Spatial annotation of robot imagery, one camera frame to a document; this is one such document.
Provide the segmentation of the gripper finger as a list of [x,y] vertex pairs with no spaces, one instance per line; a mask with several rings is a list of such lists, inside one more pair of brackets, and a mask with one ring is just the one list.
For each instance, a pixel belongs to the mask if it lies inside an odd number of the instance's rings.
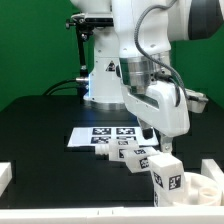
[[138,120],[138,123],[141,128],[143,137],[146,140],[151,139],[153,137],[153,128],[141,119]]
[[160,134],[160,148],[163,153],[169,153],[171,154],[173,151],[173,138],[168,137],[165,134]]

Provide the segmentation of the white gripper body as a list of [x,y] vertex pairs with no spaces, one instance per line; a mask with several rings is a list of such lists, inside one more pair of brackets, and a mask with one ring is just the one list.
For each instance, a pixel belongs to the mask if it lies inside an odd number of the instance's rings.
[[143,95],[132,95],[122,85],[122,95],[127,110],[168,137],[188,132],[190,127],[188,108],[182,89],[180,103],[176,105],[176,91],[172,83],[158,81],[150,85]]

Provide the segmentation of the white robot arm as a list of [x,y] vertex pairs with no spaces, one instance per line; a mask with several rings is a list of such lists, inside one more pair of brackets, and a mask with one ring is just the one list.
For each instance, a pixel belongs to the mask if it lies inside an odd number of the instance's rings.
[[84,24],[111,25],[119,54],[124,104],[144,136],[160,133],[160,147],[190,128],[190,111],[202,112],[207,98],[188,90],[170,66],[170,43],[207,39],[224,24],[224,0],[70,0]]

